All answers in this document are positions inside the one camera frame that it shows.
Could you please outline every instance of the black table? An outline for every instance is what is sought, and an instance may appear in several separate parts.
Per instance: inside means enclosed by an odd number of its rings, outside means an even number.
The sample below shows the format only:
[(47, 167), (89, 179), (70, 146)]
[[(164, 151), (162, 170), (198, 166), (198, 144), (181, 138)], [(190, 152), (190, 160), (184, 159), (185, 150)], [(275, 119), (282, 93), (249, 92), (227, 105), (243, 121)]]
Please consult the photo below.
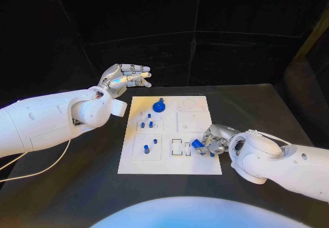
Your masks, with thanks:
[[(220, 156), (223, 175), (117, 174), (133, 96), (205, 95), (213, 123), (257, 129), (292, 143), (312, 145), (308, 135), (269, 84), (129, 89), (123, 118), (76, 138), (65, 157), (41, 175), (5, 183), (0, 191), (2, 227), (89, 227), (126, 207), (152, 199), (203, 196), (262, 207), (314, 227), (329, 227), (329, 205), (285, 190), (273, 181), (257, 185)], [(11, 176), (35, 173), (58, 159), (67, 143), (32, 152)]]

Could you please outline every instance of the black background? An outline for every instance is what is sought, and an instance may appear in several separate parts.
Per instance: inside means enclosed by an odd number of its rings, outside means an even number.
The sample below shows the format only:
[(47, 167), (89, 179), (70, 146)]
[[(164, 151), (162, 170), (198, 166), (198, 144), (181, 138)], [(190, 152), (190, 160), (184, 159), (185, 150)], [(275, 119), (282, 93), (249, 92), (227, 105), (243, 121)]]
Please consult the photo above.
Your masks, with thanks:
[(317, 0), (5, 0), (0, 106), (89, 88), (115, 63), (153, 86), (276, 83), (319, 19)]

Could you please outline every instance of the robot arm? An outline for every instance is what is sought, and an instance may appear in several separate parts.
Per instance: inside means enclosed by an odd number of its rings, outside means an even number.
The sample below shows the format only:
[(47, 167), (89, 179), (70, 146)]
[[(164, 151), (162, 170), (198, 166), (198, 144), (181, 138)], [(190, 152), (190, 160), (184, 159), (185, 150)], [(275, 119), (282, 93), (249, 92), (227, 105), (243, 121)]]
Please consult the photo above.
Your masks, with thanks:
[(198, 152), (229, 151), (231, 166), (253, 183), (265, 184), (272, 179), (289, 191), (329, 202), (329, 150), (292, 145), (280, 147), (257, 131), (246, 133), (223, 125), (213, 125), (205, 132), (204, 142), (213, 144)]
[(0, 157), (47, 149), (102, 127), (128, 104), (116, 98), (130, 86), (151, 87), (151, 68), (116, 64), (90, 89), (34, 97), (0, 109)]

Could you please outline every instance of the blue object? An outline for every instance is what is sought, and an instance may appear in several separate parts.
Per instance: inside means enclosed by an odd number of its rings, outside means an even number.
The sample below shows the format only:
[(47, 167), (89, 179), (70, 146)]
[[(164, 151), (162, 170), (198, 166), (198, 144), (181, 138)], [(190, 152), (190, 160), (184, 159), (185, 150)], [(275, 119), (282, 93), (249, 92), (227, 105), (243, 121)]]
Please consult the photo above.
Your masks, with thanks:
[(153, 110), (155, 112), (161, 113), (165, 111), (165, 109), (166, 109), (166, 105), (164, 103), (164, 98), (161, 98), (159, 102), (156, 102), (153, 105)]
[(145, 153), (151, 153), (149, 145), (145, 145)]
[(201, 148), (204, 147), (204, 144), (201, 143), (201, 141), (197, 139), (194, 142), (192, 142), (192, 146), (194, 148)]

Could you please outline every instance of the white board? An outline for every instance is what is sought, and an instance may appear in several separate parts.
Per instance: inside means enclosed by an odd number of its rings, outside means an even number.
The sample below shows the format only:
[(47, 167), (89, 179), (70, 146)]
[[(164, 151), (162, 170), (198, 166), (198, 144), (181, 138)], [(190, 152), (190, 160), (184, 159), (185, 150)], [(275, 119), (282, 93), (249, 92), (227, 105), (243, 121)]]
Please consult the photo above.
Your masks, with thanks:
[[(133, 97), (119, 174), (221, 175), (218, 155), (201, 155), (192, 147), (194, 140), (203, 140), (211, 126), (207, 97), (162, 98), (166, 109), (156, 113), (152, 106), (161, 96)], [(149, 153), (145, 153), (145, 145), (149, 146)]]

